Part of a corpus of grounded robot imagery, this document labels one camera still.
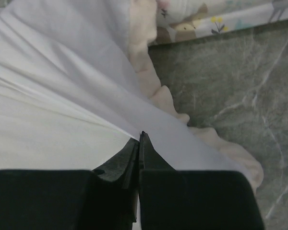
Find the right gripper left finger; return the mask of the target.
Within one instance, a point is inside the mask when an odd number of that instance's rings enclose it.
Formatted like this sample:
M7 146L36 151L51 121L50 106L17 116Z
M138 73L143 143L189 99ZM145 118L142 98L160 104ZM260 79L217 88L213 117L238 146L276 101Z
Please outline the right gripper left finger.
M0 170L0 230L130 230L139 142L93 170Z

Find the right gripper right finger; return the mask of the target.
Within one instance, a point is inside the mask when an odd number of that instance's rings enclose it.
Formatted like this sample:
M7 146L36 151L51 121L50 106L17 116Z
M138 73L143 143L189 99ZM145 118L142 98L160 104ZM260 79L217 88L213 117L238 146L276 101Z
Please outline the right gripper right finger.
M237 171L177 171L142 133L139 198L143 230L263 230L246 177Z

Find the grey pillowcase with cream ruffle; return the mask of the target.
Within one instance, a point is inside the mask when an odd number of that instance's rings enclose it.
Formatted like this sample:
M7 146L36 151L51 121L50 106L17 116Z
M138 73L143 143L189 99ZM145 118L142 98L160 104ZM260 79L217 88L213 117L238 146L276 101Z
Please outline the grey pillowcase with cream ruffle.
M14 0L0 8L0 169L87 169L146 132L177 170L260 163L212 128L189 127L148 55L154 0Z

